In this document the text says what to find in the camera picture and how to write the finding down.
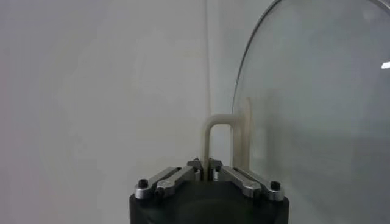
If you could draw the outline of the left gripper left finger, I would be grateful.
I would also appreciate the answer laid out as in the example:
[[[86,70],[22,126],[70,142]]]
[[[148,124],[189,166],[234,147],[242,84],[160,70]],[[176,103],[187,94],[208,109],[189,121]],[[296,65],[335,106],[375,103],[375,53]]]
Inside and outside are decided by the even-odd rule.
[[[167,167],[148,179],[140,179],[135,186],[135,198],[148,200],[155,196],[170,197],[183,183],[201,181],[203,172],[202,163],[198,158],[188,161],[184,167]]]

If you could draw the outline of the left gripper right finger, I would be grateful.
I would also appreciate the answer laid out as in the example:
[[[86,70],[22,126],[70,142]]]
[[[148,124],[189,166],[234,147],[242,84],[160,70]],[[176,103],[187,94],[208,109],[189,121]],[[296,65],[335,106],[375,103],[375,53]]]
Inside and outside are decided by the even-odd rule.
[[[283,201],[284,190],[278,181],[268,181],[259,175],[237,167],[224,166],[220,160],[210,158],[212,181],[226,181],[234,184],[249,198],[264,197],[269,201]]]

